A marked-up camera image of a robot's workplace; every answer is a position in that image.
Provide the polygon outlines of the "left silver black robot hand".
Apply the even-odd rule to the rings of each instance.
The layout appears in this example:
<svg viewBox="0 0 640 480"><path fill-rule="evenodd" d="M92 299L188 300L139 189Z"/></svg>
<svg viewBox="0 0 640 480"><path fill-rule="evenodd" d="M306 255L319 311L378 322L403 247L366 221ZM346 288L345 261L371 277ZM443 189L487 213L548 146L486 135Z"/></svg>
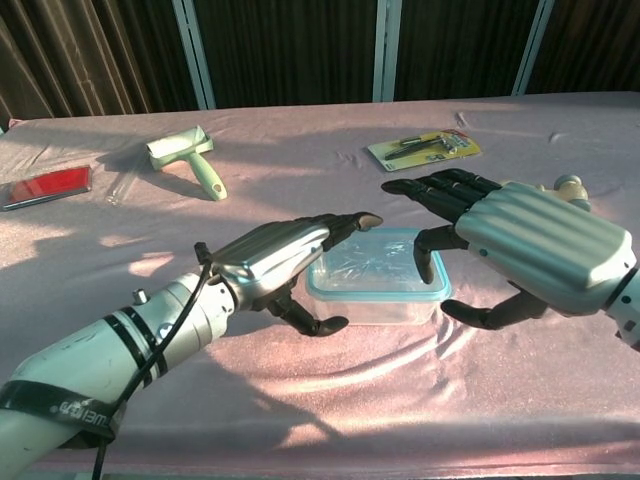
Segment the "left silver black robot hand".
<svg viewBox="0 0 640 480"><path fill-rule="evenodd" d="M342 316L314 318L292 298L298 276L353 233L382 223L381 217L369 212L270 222L212 253L211 265L229 287L238 310L268 310L302 335L328 337L349 321Z"/></svg>

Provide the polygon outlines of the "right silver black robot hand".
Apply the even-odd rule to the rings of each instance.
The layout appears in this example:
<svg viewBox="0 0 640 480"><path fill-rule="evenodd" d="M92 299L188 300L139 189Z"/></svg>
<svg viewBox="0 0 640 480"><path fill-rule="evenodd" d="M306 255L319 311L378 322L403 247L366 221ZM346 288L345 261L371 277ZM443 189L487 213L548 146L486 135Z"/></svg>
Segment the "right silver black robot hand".
<svg viewBox="0 0 640 480"><path fill-rule="evenodd" d="M498 330L548 309L566 317L604 312L628 344L639 339L639 267L624 228L533 186L499 184L462 169L382 184L446 225L421 231L414 261L433 280L432 254L467 250L500 273L518 294L492 308L449 299L442 311L470 327Z"/></svg>

